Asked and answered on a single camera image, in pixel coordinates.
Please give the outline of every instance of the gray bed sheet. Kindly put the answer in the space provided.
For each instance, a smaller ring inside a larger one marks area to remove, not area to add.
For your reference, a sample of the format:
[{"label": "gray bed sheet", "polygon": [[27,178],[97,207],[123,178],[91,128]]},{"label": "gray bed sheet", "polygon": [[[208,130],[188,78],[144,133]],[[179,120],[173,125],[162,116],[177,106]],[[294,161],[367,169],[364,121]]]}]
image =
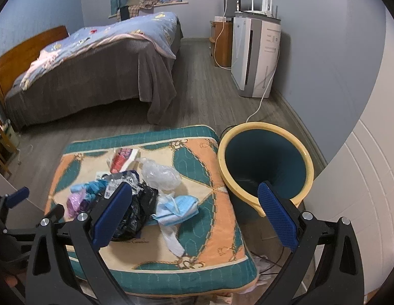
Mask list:
[{"label": "gray bed sheet", "polygon": [[[171,45],[174,54],[183,37],[180,23]],[[123,39],[65,61],[23,91],[19,76],[5,97],[13,127],[46,123],[85,108],[138,97],[149,102],[147,119],[158,124],[176,96],[173,59],[156,52],[147,40]]]}]

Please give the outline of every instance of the wooden headboard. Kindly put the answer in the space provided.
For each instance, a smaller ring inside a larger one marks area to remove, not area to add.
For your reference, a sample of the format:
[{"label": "wooden headboard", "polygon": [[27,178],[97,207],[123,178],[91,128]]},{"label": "wooden headboard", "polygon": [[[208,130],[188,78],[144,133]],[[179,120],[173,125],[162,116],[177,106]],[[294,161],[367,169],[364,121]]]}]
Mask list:
[{"label": "wooden headboard", "polygon": [[16,78],[27,71],[31,62],[37,60],[40,51],[49,44],[68,37],[65,26],[42,32],[18,44],[0,57],[0,102],[5,106],[5,95]]}]

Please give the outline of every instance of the metal screw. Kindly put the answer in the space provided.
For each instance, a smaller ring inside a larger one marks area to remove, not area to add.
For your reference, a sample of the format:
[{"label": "metal screw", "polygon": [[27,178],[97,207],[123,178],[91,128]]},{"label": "metal screw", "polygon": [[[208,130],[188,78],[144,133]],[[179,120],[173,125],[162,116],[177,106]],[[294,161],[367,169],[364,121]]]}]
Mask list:
[{"label": "metal screw", "polygon": [[78,215],[78,221],[85,221],[88,218],[88,215],[85,212],[82,212]]},{"label": "metal screw", "polygon": [[41,220],[40,225],[44,227],[47,226],[49,222],[50,220],[48,218],[44,218],[43,220]]},{"label": "metal screw", "polygon": [[304,220],[311,220],[313,218],[313,215],[308,211],[304,211],[301,216]]},{"label": "metal screw", "polygon": [[343,222],[344,225],[349,225],[351,223],[351,220],[348,219],[347,217],[342,217],[341,221]]}]

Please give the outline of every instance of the window sill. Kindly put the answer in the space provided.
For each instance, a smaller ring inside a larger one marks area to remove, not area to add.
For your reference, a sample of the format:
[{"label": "window sill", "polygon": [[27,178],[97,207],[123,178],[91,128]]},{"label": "window sill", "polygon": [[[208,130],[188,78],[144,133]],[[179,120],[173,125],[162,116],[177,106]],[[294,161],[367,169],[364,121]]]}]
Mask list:
[{"label": "window sill", "polygon": [[[157,3],[153,7],[163,7],[163,6],[172,6],[175,4],[188,4],[188,1],[180,1],[180,2],[163,2],[163,3]],[[116,14],[108,16],[108,18],[114,18],[116,17]]]}]

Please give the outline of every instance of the wooden floor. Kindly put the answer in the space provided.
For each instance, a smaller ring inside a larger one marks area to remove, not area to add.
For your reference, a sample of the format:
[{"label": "wooden floor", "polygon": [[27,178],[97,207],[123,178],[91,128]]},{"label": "wooden floor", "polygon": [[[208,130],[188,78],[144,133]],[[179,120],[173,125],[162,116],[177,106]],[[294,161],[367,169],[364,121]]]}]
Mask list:
[{"label": "wooden floor", "polygon": [[[14,159],[10,164],[9,168],[13,173],[10,183],[16,188],[27,186],[31,191],[30,200],[44,209],[62,151],[72,141],[193,124],[209,125],[220,135],[226,127],[245,122],[259,105],[260,99],[238,96],[230,71],[213,66],[207,40],[183,39],[172,74],[177,96],[160,125],[147,122],[147,103],[130,99],[89,108],[55,122],[25,129],[19,145],[22,162],[18,165]],[[263,101],[260,111],[251,121],[272,123],[297,136],[313,158],[316,175],[320,173],[322,165],[312,150],[310,140],[297,120],[275,96],[271,95]],[[242,229],[246,231],[244,236],[252,250],[267,254],[272,260],[277,259],[281,245],[277,238],[269,236],[273,229],[267,219],[258,219],[254,225],[242,226]],[[261,237],[248,236],[252,230]],[[242,297],[239,303],[253,303],[251,297],[256,297],[253,294],[254,292],[248,294],[249,298],[246,298],[247,295],[237,296]]]}]

